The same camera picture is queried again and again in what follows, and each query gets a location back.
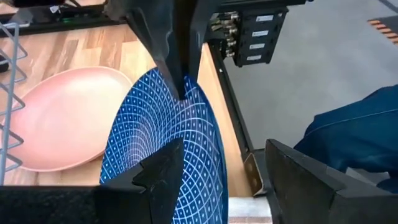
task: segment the blue plate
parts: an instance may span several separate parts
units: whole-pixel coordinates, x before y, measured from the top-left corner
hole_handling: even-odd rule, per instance
[[[131,88],[114,120],[100,183],[130,169],[173,139],[183,138],[182,185],[172,223],[227,223],[228,188],[220,131],[196,81],[175,99],[157,68]]]

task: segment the gray floor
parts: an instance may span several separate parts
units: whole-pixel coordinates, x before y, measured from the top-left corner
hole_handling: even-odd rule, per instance
[[[316,114],[398,83],[398,47],[367,23],[395,15],[379,1],[315,0],[289,9],[269,65],[225,61],[255,148],[267,138],[294,146]]]

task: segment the dish rack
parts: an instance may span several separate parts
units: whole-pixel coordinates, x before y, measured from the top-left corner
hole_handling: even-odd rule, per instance
[[[25,107],[25,103],[22,101],[22,99],[15,95],[14,86],[15,83],[24,81],[27,78],[26,74],[17,66],[17,61],[19,59],[27,57],[27,52],[19,44],[19,24],[14,22],[8,24],[0,23],[0,28],[7,35],[6,38],[9,38],[9,40],[12,42],[11,55],[7,55],[3,49],[0,49],[0,54],[5,58],[0,62],[0,64],[8,63],[11,70],[9,83],[0,83],[0,89],[7,92],[6,110],[0,111],[0,116],[4,117],[4,121],[0,124],[0,130],[2,134],[0,146],[0,185],[3,185],[6,172],[16,169],[22,165],[22,161],[20,159],[8,154],[7,152],[13,147],[17,147],[24,142],[20,136],[10,130],[10,123],[12,112]],[[15,139],[15,142],[10,144],[9,140],[12,139]],[[7,159],[12,161],[13,164],[7,166]]]

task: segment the white grid pattern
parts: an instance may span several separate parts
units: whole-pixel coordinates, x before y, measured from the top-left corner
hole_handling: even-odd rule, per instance
[[[158,69],[143,75],[124,99],[105,150],[100,183],[183,138],[184,168],[172,223],[227,223],[228,189],[215,116],[198,84],[185,77],[187,100],[176,100]]]

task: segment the wooden countertop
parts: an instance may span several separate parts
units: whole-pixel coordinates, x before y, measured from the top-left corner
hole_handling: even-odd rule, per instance
[[[127,25],[72,30],[21,37],[28,57],[18,65],[28,79],[16,85],[16,94],[25,95],[36,84],[70,68],[107,66],[126,74],[134,83],[155,66],[144,46]],[[0,46],[11,52],[11,41],[0,39]],[[7,75],[0,77],[6,82]],[[198,82],[215,112],[224,144],[230,197],[250,197],[238,142],[229,117],[223,92],[207,45],[203,46]],[[0,109],[4,109],[6,94],[0,93]],[[80,167],[61,172],[36,173],[18,169],[6,174],[6,184],[12,185],[96,185],[99,181],[102,157]]]

